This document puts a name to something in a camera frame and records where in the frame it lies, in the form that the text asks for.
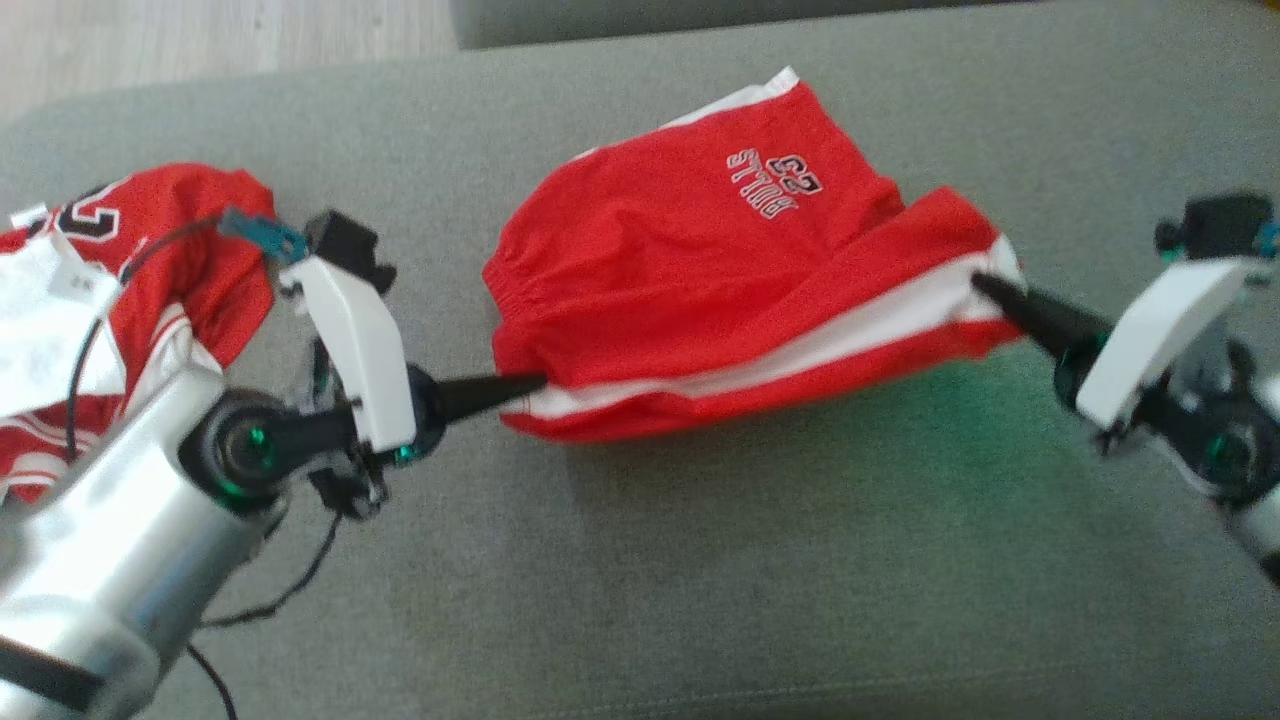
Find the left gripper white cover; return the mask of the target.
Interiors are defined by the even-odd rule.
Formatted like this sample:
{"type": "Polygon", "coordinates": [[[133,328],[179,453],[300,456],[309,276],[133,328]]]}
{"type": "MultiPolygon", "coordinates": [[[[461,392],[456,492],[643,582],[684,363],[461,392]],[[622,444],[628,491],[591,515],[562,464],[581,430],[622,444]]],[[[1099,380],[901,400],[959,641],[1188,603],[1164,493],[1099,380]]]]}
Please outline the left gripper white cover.
{"type": "Polygon", "coordinates": [[[278,459],[305,469],[330,510],[356,521],[389,500],[388,468],[425,459],[445,421],[462,421],[547,386],[540,373],[435,380],[404,357],[401,332],[369,281],[317,255],[287,266],[282,288],[317,338],[311,406],[278,423],[278,459]]]}

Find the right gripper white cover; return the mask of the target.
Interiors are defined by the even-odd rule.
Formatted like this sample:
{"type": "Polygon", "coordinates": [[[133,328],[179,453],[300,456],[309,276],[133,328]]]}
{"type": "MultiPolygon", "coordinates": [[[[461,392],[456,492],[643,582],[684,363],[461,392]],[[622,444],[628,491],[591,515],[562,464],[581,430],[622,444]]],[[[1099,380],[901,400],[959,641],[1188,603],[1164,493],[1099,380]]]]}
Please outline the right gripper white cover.
{"type": "Polygon", "coordinates": [[[1215,501],[1256,501],[1277,487],[1277,373],[1258,373],[1228,329],[1272,265],[1251,258],[1169,265],[1114,323],[1033,286],[975,273],[972,287],[1057,361],[1094,354],[1069,407],[1103,452],[1155,437],[1215,501]]]}

